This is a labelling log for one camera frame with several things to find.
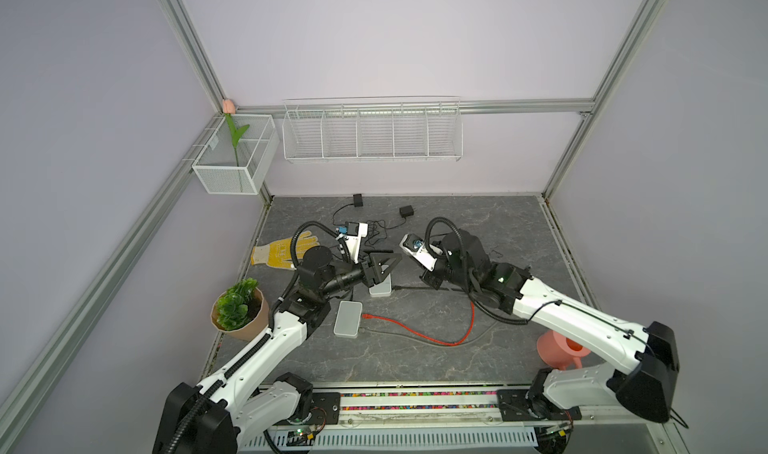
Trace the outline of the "white network switch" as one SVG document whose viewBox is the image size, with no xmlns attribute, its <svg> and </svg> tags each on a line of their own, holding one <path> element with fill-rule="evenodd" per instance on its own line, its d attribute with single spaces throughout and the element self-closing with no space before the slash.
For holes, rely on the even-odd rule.
<svg viewBox="0 0 768 454">
<path fill-rule="evenodd" d="M 334 322 L 334 335 L 339 338 L 356 338 L 359 333 L 362 314 L 362 302 L 341 301 Z"/>
<path fill-rule="evenodd" d="M 381 283 L 371 286 L 368 291 L 372 298 L 389 297 L 393 291 L 392 276 L 388 275 Z"/>
</svg>

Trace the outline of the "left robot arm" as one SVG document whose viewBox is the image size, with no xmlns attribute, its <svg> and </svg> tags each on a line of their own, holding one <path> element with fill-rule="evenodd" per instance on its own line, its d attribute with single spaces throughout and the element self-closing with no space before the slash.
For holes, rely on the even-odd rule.
<svg viewBox="0 0 768 454">
<path fill-rule="evenodd" d="M 266 326 L 221 369 L 196 385 L 180 383 L 168 395 L 160 418 L 155 453 L 236 453 L 243 443 L 288 419 L 310 415 L 312 384 L 295 374 L 278 377 L 268 389 L 263 381 L 292 351 L 321 326 L 332 298 L 356 285 L 381 284 L 400 263 L 392 250 L 364 252 L 364 233 L 339 232 L 314 222 L 330 235 L 341 255 L 323 245 L 297 253 L 294 232 L 289 254 L 291 280 L 267 313 Z"/>
</svg>

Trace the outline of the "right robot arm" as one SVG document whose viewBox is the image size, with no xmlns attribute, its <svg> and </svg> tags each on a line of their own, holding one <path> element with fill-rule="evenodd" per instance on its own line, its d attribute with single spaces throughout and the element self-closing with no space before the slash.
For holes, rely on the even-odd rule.
<svg viewBox="0 0 768 454">
<path fill-rule="evenodd" d="M 674 417 L 680 359 L 671 327 L 622 320 L 557 291 L 528 268 L 493 261 L 477 236 L 442 216 L 430 220 L 423 235 L 404 236 L 399 246 L 422 267 L 421 279 L 431 288 L 450 283 L 490 318 L 539 324 L 601 359 L 595 367 L 540 369 L 527 394 L 536 416 L 608 405 L 654 423 Z"/>
</svg>

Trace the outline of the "yellow white work glove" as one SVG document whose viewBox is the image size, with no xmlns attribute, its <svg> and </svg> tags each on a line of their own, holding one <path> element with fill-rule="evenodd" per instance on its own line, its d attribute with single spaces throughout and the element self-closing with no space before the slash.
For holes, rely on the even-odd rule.
<svg viewBox="0 0 768 454">
<path fill-rule="evenodd" d="M 270 242 L 270 244 L 258 245 L 252 248 L 250 264 L 264 264 L 271 268 L 293 270 L 295 268 L 290 251 L 291 239 L 284 238 Z M 307 250 L 318 246 L 316 235 L 310 230 L 302 231 L 296 241 L 296 256 L 301 260 Z"/>
</svg>

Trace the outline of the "pink watering can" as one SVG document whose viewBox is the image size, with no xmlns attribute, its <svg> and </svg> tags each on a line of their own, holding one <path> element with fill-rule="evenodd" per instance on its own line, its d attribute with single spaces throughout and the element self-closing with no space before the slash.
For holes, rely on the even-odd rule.
<svg viewBox="0 0 768 454">
<path fill-rule="evenodd" d="M 591 353 L 588 348 L 553 330 L 537 339 L 536 350 L 547 366 L 558 370 L 581 369 L 583 359 Z"/>
</svg>

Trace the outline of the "potted green plant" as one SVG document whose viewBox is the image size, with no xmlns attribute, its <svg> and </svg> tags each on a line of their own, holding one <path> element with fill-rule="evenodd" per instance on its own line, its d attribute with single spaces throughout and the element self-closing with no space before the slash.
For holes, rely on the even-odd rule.
<svg viewBox="0 0 768 454">
<path fill-rule="evenodd" d="M 249 342 L 268 327 L 269 311 L 259 282 L 245 278 L 217 298 L 212 306 L 211 322 L 225 335 Z"/>
</svg>

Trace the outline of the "small white mesh basket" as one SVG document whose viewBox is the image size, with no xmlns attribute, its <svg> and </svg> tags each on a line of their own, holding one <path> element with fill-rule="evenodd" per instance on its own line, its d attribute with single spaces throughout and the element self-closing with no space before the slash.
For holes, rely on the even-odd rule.
<svg viewBox="0 0 768 454">
<path fill-rule="evenodd" d="M 224 114 L 192 168 L 209 194 L 258 195 L 278 146 L 271 115 Z"/>
</svg>

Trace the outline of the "artificial pink tulip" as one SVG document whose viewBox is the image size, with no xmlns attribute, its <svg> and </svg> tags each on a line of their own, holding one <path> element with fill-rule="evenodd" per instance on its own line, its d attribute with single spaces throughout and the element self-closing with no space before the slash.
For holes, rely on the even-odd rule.
<svg viewBox="0 0 768 454">
<path fill-rule="evenodd" d="M 222 106 L 222 112 L 224 114 L 226 124 L 230 132 L 231 144 L 232 144 L 233 153 L 235 157 L 235 165 L 240 166 L 238 145 L 240 140 L 242 140 L 242 137 L 246 134 L 246 132 L 248 132 L 250 125 L 249 124 L 238 125 L 235 122 L 235 119 L 233 116 L 234 114 L 236 114 L 237 108 L 234 102 L 232 102 L 232 100 L 222 100 L 221 106 Z"/>
</svg>

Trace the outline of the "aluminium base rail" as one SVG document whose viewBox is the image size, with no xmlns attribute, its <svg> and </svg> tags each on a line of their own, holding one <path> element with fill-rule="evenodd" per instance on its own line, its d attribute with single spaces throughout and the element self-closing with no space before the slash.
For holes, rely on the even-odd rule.
<svg viewBox="0 0 768 454">
<path fill-rule="evenodd" d="M 647 423 L 617 406 L 537 415 L 523 388 L 496 385 L 313 390 L 286 378 L 241 406 L 224 389 L 181 384 L 169 395 L 156 453 L 469 450 L 532 447 L 562 453 L 575 430 L 639 426 L 654 453 L 685 453 L 678 425 Z"/>
</svg>

